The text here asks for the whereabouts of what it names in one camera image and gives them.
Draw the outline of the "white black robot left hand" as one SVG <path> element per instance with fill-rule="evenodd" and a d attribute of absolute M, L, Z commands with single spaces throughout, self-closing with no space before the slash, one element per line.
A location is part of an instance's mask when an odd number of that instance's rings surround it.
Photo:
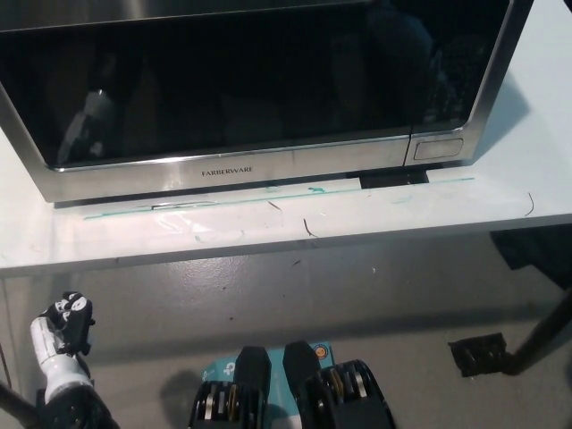
<path fill-rule="evenodd" d="M 94 324 L 92 302 L 77 291 L 65 292 L 32 321 L 34 352 L 46 377 L 45 403 L 69 389 L 93 386 L 81 357 L 90 352 L 89 329 Z"/>

